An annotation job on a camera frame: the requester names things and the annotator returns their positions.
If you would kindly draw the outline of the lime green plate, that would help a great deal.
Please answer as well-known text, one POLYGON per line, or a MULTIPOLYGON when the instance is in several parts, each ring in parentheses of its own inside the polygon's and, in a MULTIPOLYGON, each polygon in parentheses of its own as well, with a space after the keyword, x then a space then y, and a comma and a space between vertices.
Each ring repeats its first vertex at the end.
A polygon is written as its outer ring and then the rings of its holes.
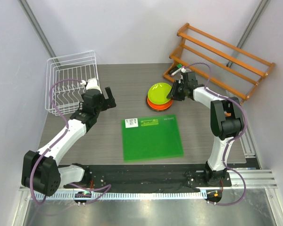
POLYGON ((163 105, 170 101, 168 94, 171 91, 171 85, 164 82, 159 82, 150 87, 147 97, 150 102, 156 105, 163 105))

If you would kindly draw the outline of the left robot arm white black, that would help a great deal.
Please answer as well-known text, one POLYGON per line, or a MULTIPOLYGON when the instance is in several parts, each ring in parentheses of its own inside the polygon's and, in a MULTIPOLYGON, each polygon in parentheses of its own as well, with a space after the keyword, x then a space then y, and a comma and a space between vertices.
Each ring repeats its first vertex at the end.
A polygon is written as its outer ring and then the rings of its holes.
POLYGON ((21 184, 31 192, 52 196, 58 188, 76 183, 81 188, 91 182, 88 167, 78 163, 60 167, 63 156, 97 122, 100 112, 116 107, 110 87, 105 98, 99 87, 87 89, 82 94, 79 108, 67 121, 66 126, 38 151, 28 151, 24 155, 21 184))

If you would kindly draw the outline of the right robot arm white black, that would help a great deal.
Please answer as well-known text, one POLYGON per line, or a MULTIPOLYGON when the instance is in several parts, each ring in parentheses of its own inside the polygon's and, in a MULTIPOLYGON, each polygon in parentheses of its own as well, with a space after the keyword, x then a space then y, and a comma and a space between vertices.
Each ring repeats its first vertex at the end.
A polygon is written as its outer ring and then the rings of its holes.
POLYGON ((236 97, 225 97, 198 84, 195 72, 184 70, 167 98, 183 101, 190 98, 210 110, 210 128, 214 135, 212 152, 205 164, 204 182, 217 186, 227 173, 227 159, 235 139, 245 128, 242 108, 236 97))

